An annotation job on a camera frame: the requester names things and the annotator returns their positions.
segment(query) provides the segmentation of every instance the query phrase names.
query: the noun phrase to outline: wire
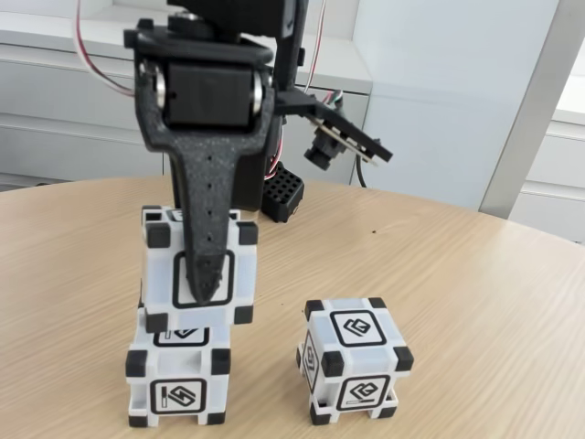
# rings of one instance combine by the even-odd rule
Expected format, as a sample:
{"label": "wire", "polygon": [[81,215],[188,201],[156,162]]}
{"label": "wire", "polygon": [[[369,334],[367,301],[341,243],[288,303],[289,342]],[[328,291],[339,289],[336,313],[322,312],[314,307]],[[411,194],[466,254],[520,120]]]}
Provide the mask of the wire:
{"label": "wire", "polygon": [[284,127],[281,128],[281,141],[278,144],[278,150],[276,151],[276,155],[272,158],[271,161],[271,170],[268,171],[268,175],[264,177],[264,181],[270,180],[274,176],[276,176],[276,166],[278,166],[279,162],[281,161],[282,155],[282,144],[284,143]]}
{"label": "wire", "polygon": [[319,51],[321,50],[321,39],[323,38],[323,24],[325,22],[325,8],[327,7],[327,0],[321,3],[321,14],[319,15],[319,28],[317,30],[317,40],[314,42],[313,60],[311,61],[311,68],[309,69],[309,79],[307,85],[304,86],[304,92],[309,91],[311,83],[313,82],[314,71],[317,67],[317,59],[319,58]]}
{"label": "wire", "polygon": [[364,180],[364,174],[362,174],[362,158],[356,155],[356,171],[357,171],[357,179],[359,180],[359,184],[362,187],[367,187],[366,180]]}
{"label": "wire", "polygon": [[[313,82],[314,71],[317,67],[317,60],[319,59],[319,51],[321,50],[321,40],[323,39],[323,25],[325,21],[325,9],[327,7],[327,0],[322,0],[321,3],[321,13],[319,14],[319,27],[317,30],[317,38],[314,43],[314,52],[313,52],[313,59],[311,60],[311,68],[309,69],[309,78],[307,80],[307,84],[304,86],[304,92],[307,93],[309,91],[309,87],[311,87],[311,83]],[[271,170],[264,180],[270,180],[276,175],[276,166],[281,161],[282,155],[282,148],[283,148],[283,139],[284,139],[284,127],[281,131],[281,142],[278,145],[278,150],[276,155],[272,158],[271,161]]]}
{"label": "wire", "polygon": [[115,80],[108,78],[101,72],[100,69],[96,67],[95,64],[93,64],[93,61],[91,61],[90,56],[88,55],[88,52],[83,44],[83,39],[81,38],[81,0],[77,0],[75,16],[71,22],[73,25],[73,43],[75,44],[75,51],[77,52],[81,62],[88,70],[90,75],[114,91],[117,91],[125,96],[134,96],[134,90],[129,89],[128,87],[124,87]]}

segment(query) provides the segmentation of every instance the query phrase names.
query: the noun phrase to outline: drawer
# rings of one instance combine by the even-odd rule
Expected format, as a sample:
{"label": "drawer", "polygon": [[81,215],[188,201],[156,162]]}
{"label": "drawer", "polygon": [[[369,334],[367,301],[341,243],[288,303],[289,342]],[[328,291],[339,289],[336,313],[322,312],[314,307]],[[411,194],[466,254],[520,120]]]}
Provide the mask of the drawer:
{"label": "drawer", "polygon": [[0,127],[0,173],[81,180],[162,172],[161,155],[143,145]]}
{"label": "drawer", "polygon": [[520,193],[510,219],[570,241],[585,241],[585,200]]}
{"label": "drawer", "polygon": [[585,141],[546,135],[527,180],[585,187]]}
{"label": "drawer", "polygon": [[[31,58],[39,52],[21,51]],[[71,69],[78,65],[81,69],[76,55],[59,53],[58,57],[67,67],[0,60],[0,112],[138,130],[133,99],[108,89],[87,71]],[[128,64],[132,72],[131,61],[117,64]],[[130,78],[115,79],[133,86]]]}

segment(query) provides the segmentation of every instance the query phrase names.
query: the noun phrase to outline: perforated black part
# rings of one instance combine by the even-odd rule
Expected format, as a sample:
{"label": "perforated black part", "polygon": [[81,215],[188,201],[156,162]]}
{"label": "perforated black part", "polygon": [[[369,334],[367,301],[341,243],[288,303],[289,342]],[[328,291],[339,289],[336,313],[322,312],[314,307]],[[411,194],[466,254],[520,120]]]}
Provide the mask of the perforated black part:
{"label": "perforated black part", "polygon": [[288,222],[301,203],[303,194],[303,181],[279,163],[276,175],[264,183],[262,212],[274,222]]}

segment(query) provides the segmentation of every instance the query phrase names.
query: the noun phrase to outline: cube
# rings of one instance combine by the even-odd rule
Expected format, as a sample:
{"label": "cube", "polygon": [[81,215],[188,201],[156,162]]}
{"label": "cube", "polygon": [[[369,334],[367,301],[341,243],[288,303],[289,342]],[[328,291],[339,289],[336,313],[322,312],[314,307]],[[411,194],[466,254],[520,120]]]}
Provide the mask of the cube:
{"label": "cube", "polygon": [[132,427],[156,427],[159,416],[193,415],[199,424],[225,421],[230,370],[229,327],[146,332],[138,309],[126,357]]}
{"label": "cube", "polygon": [[218,290],[201,305],[186,279],[183,212],[144,206],[144,261],[141,297],[146,332],[224,327],[251,323],[256,286],[258,226],[229,214],[227,255]]}
{"label": "cube", "polygon": [[314,425],[336,423],[342,412],[391,417],[396,380],[414,358],[380,298],[311,300],[307,334],[296,360],[307,379]]}

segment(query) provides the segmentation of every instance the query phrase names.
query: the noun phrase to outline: wooden table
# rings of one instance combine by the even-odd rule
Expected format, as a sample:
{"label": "wooden table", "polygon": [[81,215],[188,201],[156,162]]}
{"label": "wooden table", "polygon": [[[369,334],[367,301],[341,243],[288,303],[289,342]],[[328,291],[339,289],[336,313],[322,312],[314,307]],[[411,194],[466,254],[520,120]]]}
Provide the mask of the wooden table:
{"label": "wooden table", "polygon": [[[139,212],[169,181],[0,194],[2,438],[583,438],[585,250],[419,198],[309,184],[261,219],[252,325],[232,328],[228,419],[127,426]],[[312,427],[294,361],[311,298],[382,296],[415,356],[392,419]]]}

